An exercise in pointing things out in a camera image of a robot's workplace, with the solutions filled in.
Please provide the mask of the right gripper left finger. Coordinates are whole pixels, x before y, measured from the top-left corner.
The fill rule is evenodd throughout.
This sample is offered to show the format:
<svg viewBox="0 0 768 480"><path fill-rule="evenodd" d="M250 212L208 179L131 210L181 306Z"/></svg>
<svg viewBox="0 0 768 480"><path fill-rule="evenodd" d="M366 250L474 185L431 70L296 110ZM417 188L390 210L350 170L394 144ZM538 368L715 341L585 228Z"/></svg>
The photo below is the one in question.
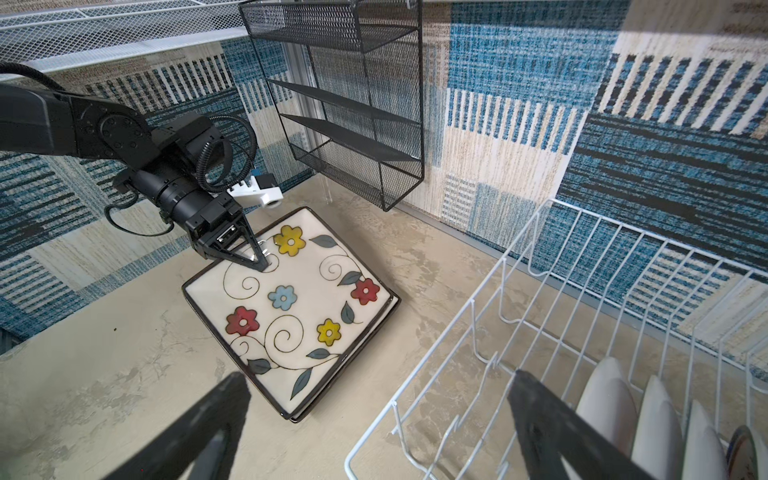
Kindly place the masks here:
<svg viewBox="0 0 768 480"><path fill-rule="evenodd" d="M109 479L227 479L234 464L251 394L242 373L212 388Z"/></svg>

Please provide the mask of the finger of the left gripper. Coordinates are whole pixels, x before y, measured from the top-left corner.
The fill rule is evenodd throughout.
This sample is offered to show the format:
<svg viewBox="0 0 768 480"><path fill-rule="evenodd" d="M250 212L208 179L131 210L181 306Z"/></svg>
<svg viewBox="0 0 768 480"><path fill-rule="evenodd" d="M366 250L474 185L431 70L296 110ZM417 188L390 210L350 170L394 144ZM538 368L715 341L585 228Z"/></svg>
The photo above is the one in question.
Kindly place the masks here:
<svg viewBox="0 0 768 480"><path fill-rule="evenodd" d="M264 272L269 260L247 221L225 222L200 237L200 254Z"/></svg>

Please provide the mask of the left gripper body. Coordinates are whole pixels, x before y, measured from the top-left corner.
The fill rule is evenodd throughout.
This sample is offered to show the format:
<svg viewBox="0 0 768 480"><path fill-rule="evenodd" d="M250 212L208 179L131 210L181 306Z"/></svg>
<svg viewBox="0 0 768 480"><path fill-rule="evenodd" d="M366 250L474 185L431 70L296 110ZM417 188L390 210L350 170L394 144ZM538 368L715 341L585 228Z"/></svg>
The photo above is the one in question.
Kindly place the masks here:
<svg viewBox="0 0 768 480"><path fill-rule="evenodd" d="M243 209L229 194L188 194L179 202L179 225L198 252L223 252L244 237Z"/></svg>

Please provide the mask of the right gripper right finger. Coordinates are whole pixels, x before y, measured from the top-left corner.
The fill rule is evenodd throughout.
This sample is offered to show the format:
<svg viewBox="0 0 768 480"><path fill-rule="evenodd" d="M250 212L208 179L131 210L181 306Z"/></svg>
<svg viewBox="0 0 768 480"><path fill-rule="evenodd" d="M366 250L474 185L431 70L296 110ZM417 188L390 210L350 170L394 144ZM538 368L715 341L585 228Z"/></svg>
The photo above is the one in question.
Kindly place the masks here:
<svg viewBox="0 0 768 480"><path fill-rule="evenodd" d="M530 479L567 479L566 465L582 479L650 477L531 373L515 371L507 401Z"/></svg>

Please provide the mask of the white round plate one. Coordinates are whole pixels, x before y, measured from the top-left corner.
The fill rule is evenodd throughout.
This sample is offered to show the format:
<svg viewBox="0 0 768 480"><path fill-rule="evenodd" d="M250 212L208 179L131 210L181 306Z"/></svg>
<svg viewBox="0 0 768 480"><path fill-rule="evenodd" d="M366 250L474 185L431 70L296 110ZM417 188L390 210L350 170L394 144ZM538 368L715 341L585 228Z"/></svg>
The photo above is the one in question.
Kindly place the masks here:
<svg viewBox="0 0 768 480"><path fill-rule="evenodd" d="M605 357L597 364L576 413L621 453L631 454L638 414L617 359Z"/></svg>

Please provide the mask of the white round plate two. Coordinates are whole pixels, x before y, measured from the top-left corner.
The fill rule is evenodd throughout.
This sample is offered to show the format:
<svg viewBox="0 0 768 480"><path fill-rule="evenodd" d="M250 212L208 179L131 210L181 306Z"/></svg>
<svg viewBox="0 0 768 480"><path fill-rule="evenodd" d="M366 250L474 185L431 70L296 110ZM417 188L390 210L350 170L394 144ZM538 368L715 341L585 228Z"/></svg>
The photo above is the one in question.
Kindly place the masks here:
<svg viewBox="0 0 768 480"><path fill-rule="evenodd" d="M679 479L683 450L677 412L663 382L652 375L645 388L631 459L653 479Z"/></svg>

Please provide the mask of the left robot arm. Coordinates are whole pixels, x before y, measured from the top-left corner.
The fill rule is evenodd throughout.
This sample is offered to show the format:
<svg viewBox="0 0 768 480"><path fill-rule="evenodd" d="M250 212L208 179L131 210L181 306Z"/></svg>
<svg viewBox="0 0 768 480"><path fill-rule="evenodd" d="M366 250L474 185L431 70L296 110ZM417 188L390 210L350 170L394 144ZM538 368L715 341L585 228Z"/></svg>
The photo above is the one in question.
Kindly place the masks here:
<svg viewBox="0 0 768 480"><path fill-rule="evenodd" d="M145 197L166 229L181 227L201 257L268 268L243 207L228 191L252 170L258 143L249 121L189 113L152 127L126 105L70 92L27 65L3 62L1 71L39 85L2 86L2 150L118 161L124 168L112 184L130 198L105 206L105 217Z"/></svg>

